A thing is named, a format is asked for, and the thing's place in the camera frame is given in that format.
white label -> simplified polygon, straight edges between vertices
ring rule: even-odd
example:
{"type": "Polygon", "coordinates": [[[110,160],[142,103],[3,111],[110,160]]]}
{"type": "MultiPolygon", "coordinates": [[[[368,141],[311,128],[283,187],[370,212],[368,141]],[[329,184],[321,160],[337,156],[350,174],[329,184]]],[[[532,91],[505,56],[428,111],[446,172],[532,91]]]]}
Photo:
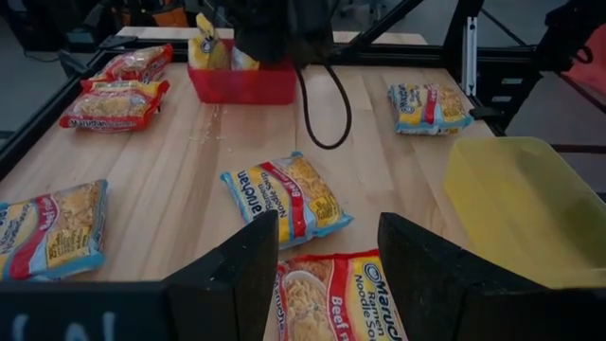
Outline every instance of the white label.
{"type": "Polygon", "coordinates": [[[498,103],[507,103],[511,101],[511,96],[495,96],[492,98],[492,101],[498,103]]]}

black cable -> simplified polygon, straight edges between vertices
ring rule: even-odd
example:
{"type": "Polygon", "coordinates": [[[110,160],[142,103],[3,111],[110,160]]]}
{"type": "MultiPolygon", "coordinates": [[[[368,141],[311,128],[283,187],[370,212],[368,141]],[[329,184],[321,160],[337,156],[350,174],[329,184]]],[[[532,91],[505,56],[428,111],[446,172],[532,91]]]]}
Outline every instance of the black cable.
{"type": "Polygon", "coordinates": [[[23,55],[26,56],[26,57],[28,57],[28,58],[30,58],[30,59],[32,59],[32,60],[34,60],[34,61],[36,61],[36,62],[40,62],[40,63],[54,63],[54,62],[57,62],[59,60],[59,57],[53,58],[53,59],[49,59],[49,60],[44,60],[42,58],[38,58],[36,56],[32,56],[32,55],[27,54],[27,51],[25,51],[25,50],[23,50],[23,55]]]}
{"type": "Polygon", "coordinates": [[[349,105],[348,94],[345,92],[343,84],[341,84],[341,81],[339,81],[339,78],[334,73],[334,70],[332,70],[332,67],[330,67],[330,65],[324,58],[322,59],[322,64],[329,72],[330,77],[332,78],[334,84],[337,86],[337,89],[339,89],[339,92],[341,93],[341,97],[343,98],[343,102],[345,104],[345,112],[347,116],[345,123],[345,131],[343,132],[343,135],[339,138],[338,141],[331,145],[325,145],[324,143],[320,142],[313,133],[312,124],[310,122],[310,111],[308,107],[307,87],[305,86],[305,80],[303,79],[301,69],[296,63],[294,64],[294,72],[296,73],[296,77],[299,79],[299,85],[301,85],[301,95],[303,96],[303,117],[305,118],[305,128],[307,129],[307,134],[310,136],[310,139],[313,141],[313,143],[315,143],[316,146],[325,150],[333,150],[339,148],[339,146],[341,146],[343,142],[345,142],[345,140],[348,138],[349,131],[351,131],[351,106],[349,105]]]}
{"type": "Polygon", "coordinates": [[[594,61],[594,53],[591,51],[591,48],[589,48],[589,46],[581,47],[580,51],[582,51],[585,54],[585,57],[581,57],[580,54],[577,52],[576,55],[572,56],[572,58],[577,60],[577,62],[592,63],[594,61]]]}

red plastic basket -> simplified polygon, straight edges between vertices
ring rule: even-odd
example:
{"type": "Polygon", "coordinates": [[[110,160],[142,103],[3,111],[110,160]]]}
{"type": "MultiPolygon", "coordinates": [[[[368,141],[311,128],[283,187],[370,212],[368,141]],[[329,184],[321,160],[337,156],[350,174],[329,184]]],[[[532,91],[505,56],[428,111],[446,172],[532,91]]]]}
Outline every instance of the red plastic basket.
{"type": "MultiPolygon", "coordinates": [[[[233,40],[223,40],[231,51],[233,40]]],[[[256,71],[194,70],[187,67],[198,98],[204,103],[290,104],[296,74],[288,60],[261,64],[256,71]]]]}

red label stripe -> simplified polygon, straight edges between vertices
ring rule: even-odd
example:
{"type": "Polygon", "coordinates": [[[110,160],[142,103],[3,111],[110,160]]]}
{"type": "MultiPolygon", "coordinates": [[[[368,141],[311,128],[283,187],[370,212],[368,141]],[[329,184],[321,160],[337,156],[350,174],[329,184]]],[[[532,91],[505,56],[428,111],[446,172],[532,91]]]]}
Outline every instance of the red label stripe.
{"type": "Polygon", "coordinates": [[[277,179],[291,198],[291,219],[294,226],[294,237],[305,237],[307,225],[305,223],[305,200],[299,185],[293,181],[282,170],[277,169],[271,162],[260,164],[261,168],[272,174],[277,179]]]}
{"type": "Polygon", "coordinates": [[[437,90],[431,85],[426,86],[426,89],[427,107],[425,108],[425,121],[429,124],[434,124],[436,120],[437,90]]]}
{"type": "Polygon", "coordinates": [[[50,194],[42,195],[34,199],[35,208],[38,212],[38,228],[31,234],[15,253],[10,264],[9,275],[13,279],[27,279],[31,276],[29,263],[36,252],[36,248],[45,238],[45,234],[57,221],[59,210],[57,204],[50,194]]]}
{"type": "Polygon", "coordinates": [[[334,260],[329,296],[327,297],[332,330],[337,340],[355,340],[353,328],[349,323],[346,289],[348,286],[349,262],[334,260]]]}

instant noodle packet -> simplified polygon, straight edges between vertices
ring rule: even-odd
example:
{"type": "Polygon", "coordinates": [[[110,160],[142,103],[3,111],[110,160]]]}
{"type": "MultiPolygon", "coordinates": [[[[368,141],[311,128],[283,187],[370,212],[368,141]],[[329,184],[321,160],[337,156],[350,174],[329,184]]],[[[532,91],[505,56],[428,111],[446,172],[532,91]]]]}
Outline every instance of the instant noodle packet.
{"type": "Polygon", "coordinates": [[[281,261],[274,299],[280,341],[406,339],[379,250],[281,261]]]}
{"type": "Polygon", "coordinates": [[[455,134],[473,121],[455,90],[443,85],[391,85],[388,96],[394,109],[397,133],[455,134]]]}
{"type": "Polygon", "coordinates": [[[155,81],[172,60],[172,45],[166,44],[115,56],[89,81],[155,81]]]}
{"type": "Polygon", "coordinates": [[[196,24],[201,34],[187,41],[189,66],[193,69],[228,70],[229,53],[215,28],[199,13],[196,24]]]}
{"type": "Polygon", "coordinates": [[[82,81],[82,93],[63,112],[59,125],[96,132],[145,129],[169,90],[168,81],[82,81]]]}
{"type": "Polygon", "coordinates": [[[352,220],[299,152],[248,170],[224,172],[221,180],[247,223],[266,210],[277,210],[280,249],[324,237],[352,220]]]}
{"type": "Polygon", "coordinates": [[[0,204],[0,279],[55,280],[99,268],[107,181],[0,204]]]}

